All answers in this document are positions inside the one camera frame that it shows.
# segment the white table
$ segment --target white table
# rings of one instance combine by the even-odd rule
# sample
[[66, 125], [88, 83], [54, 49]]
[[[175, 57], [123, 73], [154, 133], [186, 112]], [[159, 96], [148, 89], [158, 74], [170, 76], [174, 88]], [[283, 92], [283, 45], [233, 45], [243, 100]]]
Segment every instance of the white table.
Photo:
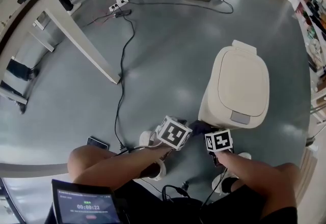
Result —
[[[93, 46], [59, 0], [28, 0], [12, 16], [0, 37], [0, 80], [3, 80], [5, 71], [12, 56], [16, 56], [20, 46], [23, 44], [26, 33], [31, 33], [46, 48], [51, 51], [50, 46], [41, 37], [35, 36], [37, 32], [32, 26], [40, 14], [45, 13], [71, 40], [71, 42], [113, 83], [118, 83], [119, 75], [113, 71], [100, 52]], [[23, 104], [27, 100], [0, 87], [0, 95], [9, 97]]]

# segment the black shorts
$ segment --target black shorts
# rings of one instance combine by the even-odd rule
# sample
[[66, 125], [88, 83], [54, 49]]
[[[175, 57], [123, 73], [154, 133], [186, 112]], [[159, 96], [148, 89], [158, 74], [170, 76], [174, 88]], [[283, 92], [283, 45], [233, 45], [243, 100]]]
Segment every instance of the black shorts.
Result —
[[198, 200], [177, 198], [173, 203], [163, 202], [134, 181], [116, 190], [115, 195], [126, 200], [130, 223], [257, 223], [265, 203], [247, 186], [201, 210], [202, 202]]

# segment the power strip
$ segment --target power strip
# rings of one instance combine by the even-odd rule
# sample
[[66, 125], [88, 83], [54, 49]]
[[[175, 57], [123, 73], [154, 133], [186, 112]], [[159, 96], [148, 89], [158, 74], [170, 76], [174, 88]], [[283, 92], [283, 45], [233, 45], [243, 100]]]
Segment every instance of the power strip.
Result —
[[127, 3], [128, 3], [128, 0], [117, 0], [117, 3], [115, 3], [111, 7], [109, 7], [109, 10], [111, 12], [114, 12], [115, 10], [118, 10], [123, 5], [126, 5]]

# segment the timer display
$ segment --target timer display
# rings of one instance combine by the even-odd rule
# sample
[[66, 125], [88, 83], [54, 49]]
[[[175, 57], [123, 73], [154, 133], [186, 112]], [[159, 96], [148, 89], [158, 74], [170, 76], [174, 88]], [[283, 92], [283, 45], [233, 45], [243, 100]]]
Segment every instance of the timer display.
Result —
[[121, 223], [110, 194], [88, 194], [57, 190], [64, 224]]
[[77, 209], [84, 209], [84, 210], [100, 210], [100, 206], [79, 205], [79, 204], [77, 204]]

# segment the forearm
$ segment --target forearm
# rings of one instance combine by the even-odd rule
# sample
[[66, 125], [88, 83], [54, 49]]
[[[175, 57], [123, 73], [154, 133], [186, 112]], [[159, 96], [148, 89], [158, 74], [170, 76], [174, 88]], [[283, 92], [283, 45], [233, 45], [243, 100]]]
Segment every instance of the forearm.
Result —
[[105, 186], [115, 190], [137, 178], [149, 165], [161, 158], [171, 148], [142, 149], [103, 160], [86, 169], [74, 183]]
[[268, 196], [282, 187], [288, 188], [288, 182], [282, 173], [270, 165], [253, 161], [241, 156], [220, 152], [216, 154], [219, 162], [241, 179], [245, 185], [261, 195]]

